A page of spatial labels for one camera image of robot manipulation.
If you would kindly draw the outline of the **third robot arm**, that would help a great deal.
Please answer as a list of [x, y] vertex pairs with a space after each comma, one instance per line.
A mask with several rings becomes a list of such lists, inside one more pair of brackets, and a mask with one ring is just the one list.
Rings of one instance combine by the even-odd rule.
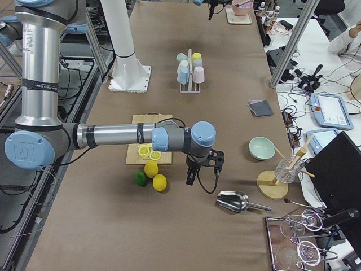
[[22, 40], [22, 23], [15, 15], [7, 15], [1, 18], [1, 44], [10, 46], [14, 41]]

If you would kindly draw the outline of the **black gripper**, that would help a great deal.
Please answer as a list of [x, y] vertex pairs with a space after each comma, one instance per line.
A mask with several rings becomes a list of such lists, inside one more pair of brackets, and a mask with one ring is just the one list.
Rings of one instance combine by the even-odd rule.
[[201, 167], [210, 167], [210, 154], [204, 157], [197, 157], [192, 154], [187, 154], [186, 164], [188, 166], [186, 184], [192, 186], [197, 176], [197, 170]]
[[208, 4], [210, 4], [208, 20], [211, 20], [214, 14], [214, 7], [216, 7], [217, 5], [227, 5], [228, 0], [208, 0]]

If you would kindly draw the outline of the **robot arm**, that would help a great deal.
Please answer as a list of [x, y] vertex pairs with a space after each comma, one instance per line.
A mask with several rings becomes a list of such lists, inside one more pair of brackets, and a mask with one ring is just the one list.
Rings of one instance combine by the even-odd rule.
[[[193, 4], [197, 5], [197, 6], [201, 6], [202, 4], [206, 3], [208, 5], [208, 9], [209, 9], [209, 16], [208, 16], [208, 20], [211, 21], [212, 17], [214, 14], [218, 14], [220, 13], [226, 5], [229, 5], [231, 3], [231, 1], [227, 1], [227, 0], [192, 0], [191, 1]], [[221, 5], [222, 9], [219, 12], [215, 12], [215, 8]]]
[[83, 23], [85, 1], [17, 1], [23, 26], [22, 110], [5, 153], [16, 166], [41, 169], [76, 150], [100, 145], [151, 143], [155, 151], [186, 154], [187, 184], [201, 167], [220, 174], [223, 153], [213, 149], [216, 131], [200, 121], [188, 128], [172, 121], [120, 125], [64, 123], [57, 115], [60, 35], [69, 24]]

